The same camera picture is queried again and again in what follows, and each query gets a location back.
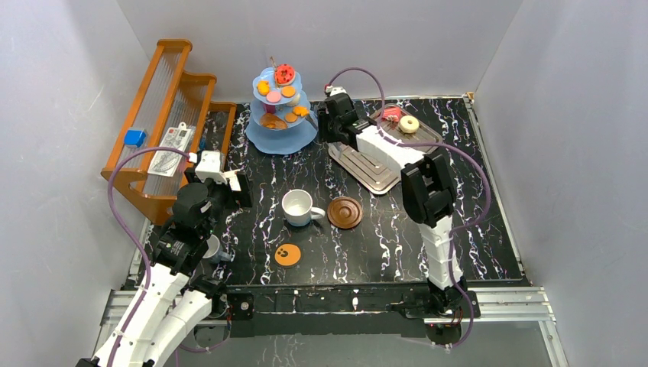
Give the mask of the cream white donut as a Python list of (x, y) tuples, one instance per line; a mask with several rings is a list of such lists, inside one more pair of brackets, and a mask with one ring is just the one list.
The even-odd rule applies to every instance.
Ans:
[(404, 115), (400, 118), (397, 127), (404, 134), (415, 134), (420, 128), (420, 122), (411, 115)]
[(297, 93), (288, 103), (288, 106), (297, 106), (300, 103), (300, 94)]

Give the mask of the round orange cookie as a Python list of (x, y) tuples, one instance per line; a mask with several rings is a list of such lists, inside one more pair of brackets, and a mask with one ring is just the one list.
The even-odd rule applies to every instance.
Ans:
[(294, 123), (297, 119), (298, 119), (298, 115), (296, 115), (296, 114), (294, 114), (294, 113), (292, 113), (292, 112), (288, 112), (288, 113), (284, 116), (284, 120), (285, 120), (286, 122), (288, 122), (288, 123)]
[(296, 95), (296, 89), (293, 86), (283, 86), (280, 89), (280, 94), (284, 98), (292, 99)]

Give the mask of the white ceramic mug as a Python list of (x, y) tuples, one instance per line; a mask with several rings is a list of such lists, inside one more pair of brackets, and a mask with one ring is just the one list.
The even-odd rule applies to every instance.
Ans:
[(313, 198), (305, 190), (290, 190), (283, 196), (281, 206), (286, 221), (295, 227), (306, 226), (326, 216), (325, 210), (313, 205)]

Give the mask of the brown croissant pastry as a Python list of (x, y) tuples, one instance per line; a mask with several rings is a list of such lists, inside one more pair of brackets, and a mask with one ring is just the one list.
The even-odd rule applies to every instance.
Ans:
[(283, 119), (271, 113), (263, 114), (259, 120), (259, 124), (265, 128), (273, 130), (287, 129), (287, 123)]

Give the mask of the pink round macaron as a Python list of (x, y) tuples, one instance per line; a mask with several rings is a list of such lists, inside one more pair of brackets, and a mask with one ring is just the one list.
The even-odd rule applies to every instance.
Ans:
[(280, 93), (279, 91), (277, 91), (277, 90), (271, 90), (271, 91), (270, 91), (270, 92), (265, 96), (265, 98), (266, 98), (266, 101), (267, 101), (269, 104), (271, 104), (271, 105), (276, 105), (276, 104), (278, 104), (278, 103), (281, 101), (281, 99), (282, 99), (282, 95), (281, 95), (281, 93)]

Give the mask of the orange round coaster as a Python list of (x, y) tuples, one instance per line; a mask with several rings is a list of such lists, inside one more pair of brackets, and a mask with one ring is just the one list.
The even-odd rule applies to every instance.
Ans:
[(302, 258), (302, 251), (299, 246), (284, 243), (279, 245), (274, 253), (274, 261), (283, 268), (291, 268), (297, 265)]

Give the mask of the orange fish-shaped cookie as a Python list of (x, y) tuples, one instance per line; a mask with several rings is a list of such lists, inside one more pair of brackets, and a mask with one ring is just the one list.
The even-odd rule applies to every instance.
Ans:
[(271, 86), (268, 81), (260, 80), (257, 85), (258, 94), (261, 96), (266, 96), (271, 91)]

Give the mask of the brown wooden saucer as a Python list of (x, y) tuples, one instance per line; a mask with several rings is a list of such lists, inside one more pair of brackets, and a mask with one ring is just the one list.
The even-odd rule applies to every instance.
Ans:
[(356, 199), (340, 196), (328, 205), (326, 215), (333, 226), (340, 229), (352, 229), (362, 220), (363, 209)]

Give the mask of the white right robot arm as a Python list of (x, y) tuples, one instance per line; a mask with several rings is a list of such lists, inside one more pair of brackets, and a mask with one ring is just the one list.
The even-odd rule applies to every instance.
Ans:
[(362, 116), (350, 96), (328, 96), (318, 111), (319, 133), (328, 143), (341, 143), (378, 160), (400, 174), (403, 207), (419, 228), (427, 258), (426, 313), (451, 316), (461, 305), (462, 270), (452, 245), (456, 200), (449, 166), (439, 151), (426, 153), (419, 143), (395, 138), (379, 122)]

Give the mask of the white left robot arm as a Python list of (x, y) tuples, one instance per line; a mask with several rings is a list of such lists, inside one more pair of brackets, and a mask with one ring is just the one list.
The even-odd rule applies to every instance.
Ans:
[(250, 181), (240, 170), (226, 173), (222, 183), (200, 180), (193, 169), (186, 175), (190, 181), (177, 193), (153, 257), (143, 258), (142, 284), (111, 336), (79, 366), (162, 366), (199, 321), (227, 311), (226, 286), (193, 273), (216, 239), (224, 209), (251, 206)]

